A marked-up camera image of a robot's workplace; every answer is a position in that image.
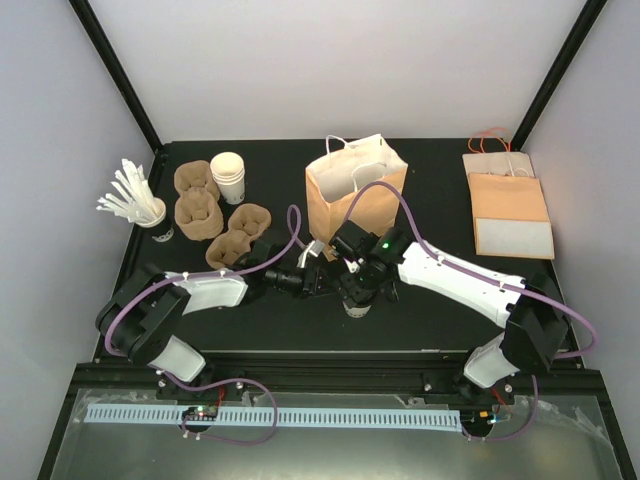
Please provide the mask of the white paper coffee cup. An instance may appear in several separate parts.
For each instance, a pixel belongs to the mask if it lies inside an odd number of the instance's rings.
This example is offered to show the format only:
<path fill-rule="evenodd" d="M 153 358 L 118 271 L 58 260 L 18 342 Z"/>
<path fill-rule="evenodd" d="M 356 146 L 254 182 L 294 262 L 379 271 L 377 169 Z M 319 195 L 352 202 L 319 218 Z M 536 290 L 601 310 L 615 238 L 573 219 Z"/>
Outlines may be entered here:
<path fill-rule="evenodd" d="M 372 306 L 372 301 L 368 300 L 358 303 L 353 300 L 344 300 L 342 304 L 349 317 L 358 319 L 364 317 L 369 312 Z"/>

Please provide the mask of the small brown cup carrier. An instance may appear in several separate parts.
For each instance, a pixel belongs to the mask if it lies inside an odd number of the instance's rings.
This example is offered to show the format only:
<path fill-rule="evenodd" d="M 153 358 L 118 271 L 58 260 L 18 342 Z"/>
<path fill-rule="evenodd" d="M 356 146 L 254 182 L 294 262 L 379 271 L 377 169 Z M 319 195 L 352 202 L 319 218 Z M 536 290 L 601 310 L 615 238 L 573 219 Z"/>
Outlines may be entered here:
<path fill-rule="evenodd" d="M 243 204 L 236 208 L 228 220 L 228 230 L 217 236 L 205 254 L 213 270 L 233 265 L 251 250 L 252 243 L 271 225 L 269 210 L 257 204 Z"/>

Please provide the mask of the brown cup carrier stack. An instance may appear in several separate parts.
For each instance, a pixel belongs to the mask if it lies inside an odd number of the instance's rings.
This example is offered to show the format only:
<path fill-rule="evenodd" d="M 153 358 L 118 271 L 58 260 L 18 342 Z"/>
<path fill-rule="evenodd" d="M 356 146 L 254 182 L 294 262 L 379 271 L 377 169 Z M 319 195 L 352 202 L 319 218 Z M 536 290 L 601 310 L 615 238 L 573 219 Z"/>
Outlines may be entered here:
<path fill-rule="evenodd" d="M 192 241 L 217 237 L 224 228 L 224 217 L 209 163 L 197 160 L 178 167 L 174 188 L 178 193 L 174 220 L 182 233 Z"/>

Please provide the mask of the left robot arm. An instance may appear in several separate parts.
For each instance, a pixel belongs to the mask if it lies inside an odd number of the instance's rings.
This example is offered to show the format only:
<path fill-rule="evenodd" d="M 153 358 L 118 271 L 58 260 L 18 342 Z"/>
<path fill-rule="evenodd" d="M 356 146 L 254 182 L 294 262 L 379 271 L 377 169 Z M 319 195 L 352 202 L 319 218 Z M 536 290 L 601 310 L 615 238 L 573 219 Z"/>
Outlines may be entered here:
<path fill-rule="evenodd" d="M 193 399 L 207 397 L 215 376 L 204 356 L 175 335 L 188 314 L 246 306 L 269 288 L 304 298 L 326 293 L 319 257 L 324 243 L 314 240 L 302 249 L 297 263 L 281 267 L 283 252 L 265 242 L 240 258 L 233 269 L 204 274 L 164 272 L 153 265 L 137 270 L 114 294 L 96 318 L 96 328 L 118 355 L 134 365 L 147 365 L 179 380 Z"/>

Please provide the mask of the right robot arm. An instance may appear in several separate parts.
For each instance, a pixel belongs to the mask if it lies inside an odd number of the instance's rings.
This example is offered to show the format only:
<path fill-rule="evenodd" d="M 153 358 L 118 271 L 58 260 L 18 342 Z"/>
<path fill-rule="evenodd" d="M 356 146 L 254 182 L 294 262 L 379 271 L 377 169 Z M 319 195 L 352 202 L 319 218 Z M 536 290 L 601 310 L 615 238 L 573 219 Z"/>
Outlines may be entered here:
<path fill-rule="evenodd" d="M 554 282 L 531 280 L 485 269 L 410 239 L 392 227 L 383 235 L 346 221 L 329 247 L 341 262 L 334 287 L 349 313 L 368 311 L 377 294 L 397 298 L 404 283 L 438 293 L 490 320 L 501 332 L 469 351 L 464 365 L 447 386 L 476 403 L 499 381 L 517 373 L 540 375 L 550 370 L 568 331 Z"/>

